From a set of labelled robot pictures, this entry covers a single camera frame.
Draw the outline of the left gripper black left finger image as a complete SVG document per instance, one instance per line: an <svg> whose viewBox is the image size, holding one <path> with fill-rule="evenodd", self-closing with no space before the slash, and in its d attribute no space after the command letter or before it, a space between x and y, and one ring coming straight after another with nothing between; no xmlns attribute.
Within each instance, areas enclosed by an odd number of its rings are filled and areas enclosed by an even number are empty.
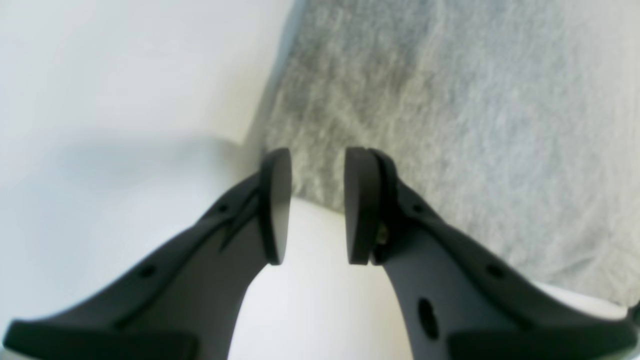
<svg viewBox="0 0 640 360"><path fill-rule="evenodd" d="M14 320L5 360L226 360L243 299L285 258L288 148L113 283L49 317Z"/></svg>

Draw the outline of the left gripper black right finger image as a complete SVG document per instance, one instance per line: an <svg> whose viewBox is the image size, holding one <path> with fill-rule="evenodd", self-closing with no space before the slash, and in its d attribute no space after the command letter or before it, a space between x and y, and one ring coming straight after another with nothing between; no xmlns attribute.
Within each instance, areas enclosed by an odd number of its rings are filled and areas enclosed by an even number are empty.
<svg viewBox="0 0 640 360"><path fill-rule="evenodd" d="M446 223L381 150L346 148L347 259L384 269L416 360L622 360L637 310L605 319L547 294Z"/></svg>

